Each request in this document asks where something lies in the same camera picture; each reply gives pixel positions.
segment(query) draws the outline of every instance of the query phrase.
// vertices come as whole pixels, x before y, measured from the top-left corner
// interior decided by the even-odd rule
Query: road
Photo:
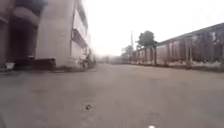
[[[15,72],[0,76],[0,123],[7,128],[223,128],[223,98],[224,74],[211,72],[128,65],[80,73]]]

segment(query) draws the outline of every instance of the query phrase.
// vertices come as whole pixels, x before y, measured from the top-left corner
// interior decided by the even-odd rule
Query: small object on road
[[[90,109],[92,109],[92,106],[90,104],[87,104],[86,105],[86,110],[90,110]]]

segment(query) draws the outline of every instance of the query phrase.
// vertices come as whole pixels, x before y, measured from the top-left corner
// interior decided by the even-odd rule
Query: sky
[[[223,0],[83,0],[98,55],[120,55],[141,32],[163,41],[224,22]]]

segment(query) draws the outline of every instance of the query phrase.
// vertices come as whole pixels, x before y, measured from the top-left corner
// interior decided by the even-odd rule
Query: building
[[[89,42],[81,0],[0,1],[0,65],[32,58],[76,66]]]
[[[36,59],[75,66],[89,52],[90,35],[81,0],[46,0],[39,25]]]
[[[0,1],[0,68],[7,59],[8,24],[13,8],[12,0]]]

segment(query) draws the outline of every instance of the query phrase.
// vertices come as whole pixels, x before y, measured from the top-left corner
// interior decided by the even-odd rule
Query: roof
[[[162,41],[160,44],[169,43],[170,41],[180,40],[180,39],[183,39],[183,38],[186,38],[186,37],[191,37],[191,36],[194,36],[194,35],[201,34],[203,32],[217,31],[219,29],[224,29],[224,23],[213,25],[213,26],[210,26],[210,27],[207,27],[207,28],[202,28],[202,29],[199,29],[199,30],[196,30],[196,31],[193,31],[193,32],[190,32],[190,33],[186,33],[186,34],[174,37],[174,38],[170,38],[168,40]]]

